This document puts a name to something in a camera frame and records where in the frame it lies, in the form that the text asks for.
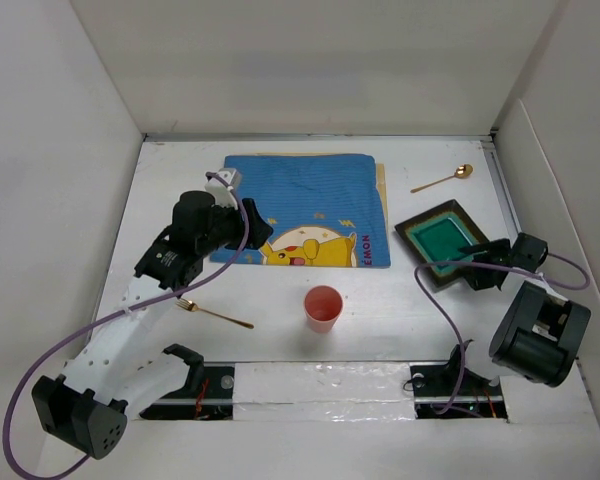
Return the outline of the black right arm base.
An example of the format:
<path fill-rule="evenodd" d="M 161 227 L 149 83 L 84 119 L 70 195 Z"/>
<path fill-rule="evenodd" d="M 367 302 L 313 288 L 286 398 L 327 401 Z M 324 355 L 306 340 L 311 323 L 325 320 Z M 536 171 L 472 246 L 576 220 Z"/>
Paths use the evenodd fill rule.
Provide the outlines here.
<path fill-rule="evenodd" d="M 413 396 L 418 420 L 508 419 L 500 384 L 461 367 L 459 345 L 444 362 L 415 362 L 409 369 L 402 389 Z"/>

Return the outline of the pink plastic cup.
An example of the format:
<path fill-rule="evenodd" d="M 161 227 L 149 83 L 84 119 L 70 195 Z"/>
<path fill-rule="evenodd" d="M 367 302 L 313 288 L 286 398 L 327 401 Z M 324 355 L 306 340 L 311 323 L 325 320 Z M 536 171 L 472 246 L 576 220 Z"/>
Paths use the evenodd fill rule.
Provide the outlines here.
<path fill-rule="evenodd" d="M 307 292 L 303 306 L 309 328 L 324 334 L 332 330 L 342 313 L 344 302 L 336 289 L 319 285 Z"/>

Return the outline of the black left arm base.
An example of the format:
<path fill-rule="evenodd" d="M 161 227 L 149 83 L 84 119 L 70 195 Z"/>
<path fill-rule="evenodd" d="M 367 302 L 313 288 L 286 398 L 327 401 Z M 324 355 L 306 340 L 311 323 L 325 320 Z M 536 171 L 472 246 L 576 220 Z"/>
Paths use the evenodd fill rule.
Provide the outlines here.
<path fill-rule="evenodd" d="M 164 353 L 189 367 L 183 386 L 169 392 L 140 412 L 143 420 L 224 421 L 233 419 L 234 363 L 207 363 L 204 357 L 179 344 Z"/>

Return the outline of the green square ceramic plate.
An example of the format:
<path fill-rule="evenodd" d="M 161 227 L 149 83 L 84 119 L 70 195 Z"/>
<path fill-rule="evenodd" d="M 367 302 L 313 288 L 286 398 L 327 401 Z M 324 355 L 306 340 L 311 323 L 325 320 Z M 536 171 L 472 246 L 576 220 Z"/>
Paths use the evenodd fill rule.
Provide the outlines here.
<path fill-rule="evenodd" d="M 489 241 L 455 199 L 396 224 L 394 229 L 419 264 L 470 261 L 472 255 L 461 249 Z"/>

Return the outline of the blue Pikachu placemat cloth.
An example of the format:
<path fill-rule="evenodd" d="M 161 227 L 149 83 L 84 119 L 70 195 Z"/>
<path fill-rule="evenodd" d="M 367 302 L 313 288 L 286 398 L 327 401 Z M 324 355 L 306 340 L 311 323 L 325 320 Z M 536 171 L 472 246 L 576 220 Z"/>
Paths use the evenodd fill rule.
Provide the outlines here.
<path fill-rule="evenodd" d="M 387 226 L 375 159 L 365 154 L 232 155 L 224 166 L 242 175 L 273 234 L 240 264 L 386 268 Z"/>

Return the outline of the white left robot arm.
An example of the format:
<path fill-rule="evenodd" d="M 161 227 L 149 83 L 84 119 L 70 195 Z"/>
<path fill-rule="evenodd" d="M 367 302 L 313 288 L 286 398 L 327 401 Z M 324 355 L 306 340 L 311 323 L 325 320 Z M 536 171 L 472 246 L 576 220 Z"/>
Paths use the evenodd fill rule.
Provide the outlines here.
<path fill-rule="evenodd" d="M 223 248 L 235 262 L 257 250 L 272 227 L 252 198 L 225 187 L 183 193 L 172 220 L 134 268 L 117 311 L 95 323 L 89 342 L 56 378 L 40 377 L 32 399 L 43 430 L 93 459 L 109 455 L 128 421 L 167 393 L 202 387 L 204 359 L 179 344 L 155 360 L 137 359 L 145 336 L 171 305 L 199 284 L 203 261 Z"/>

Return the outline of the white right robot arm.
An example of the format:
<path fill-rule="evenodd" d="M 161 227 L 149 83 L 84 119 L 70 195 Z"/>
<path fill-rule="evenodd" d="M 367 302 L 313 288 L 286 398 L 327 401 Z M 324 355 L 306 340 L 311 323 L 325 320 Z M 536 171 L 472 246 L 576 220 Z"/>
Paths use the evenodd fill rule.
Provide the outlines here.
<path fill-rule="evenodd" d="M 549 256 L 548 244 L 526 233 L 515 242 L 500 239 L 458 249 L 460 258 L 482 266 L 462 267 L 475 291 L 501 288 L 512 269 L 534 274 Z M 498 265 L 498 270 L 486 269 Z M 568 376 L 586 332 L 591 311 L 526 280 L 520 286 L 489 346 L 493 363 L 533 383 L 555 388 Z"/>

